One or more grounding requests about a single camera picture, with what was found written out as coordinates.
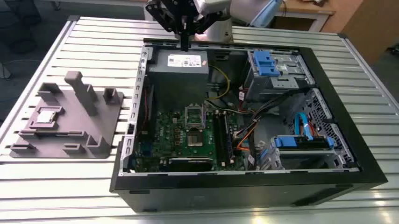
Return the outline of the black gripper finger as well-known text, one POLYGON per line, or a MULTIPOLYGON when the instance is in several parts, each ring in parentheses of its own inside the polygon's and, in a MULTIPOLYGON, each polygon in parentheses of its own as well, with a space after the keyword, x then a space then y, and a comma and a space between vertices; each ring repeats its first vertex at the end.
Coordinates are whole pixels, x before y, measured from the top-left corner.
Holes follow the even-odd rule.
POLYGON ((184 51, 184 20, 186 16, 170 17, 160 15, 162 0, 147 1, 146 10, 159 22, 167 32, 172 32, 180 40, 180 49, 184 51))
POLYGON ((186 16, 184 20, 184 51, 188 51, 191 46, 190 38, 195 34, 203 34, 211 25, 219 20, 222 13, 211 13, 202 17, 198 21, 194 20, 194 16, 186 16))

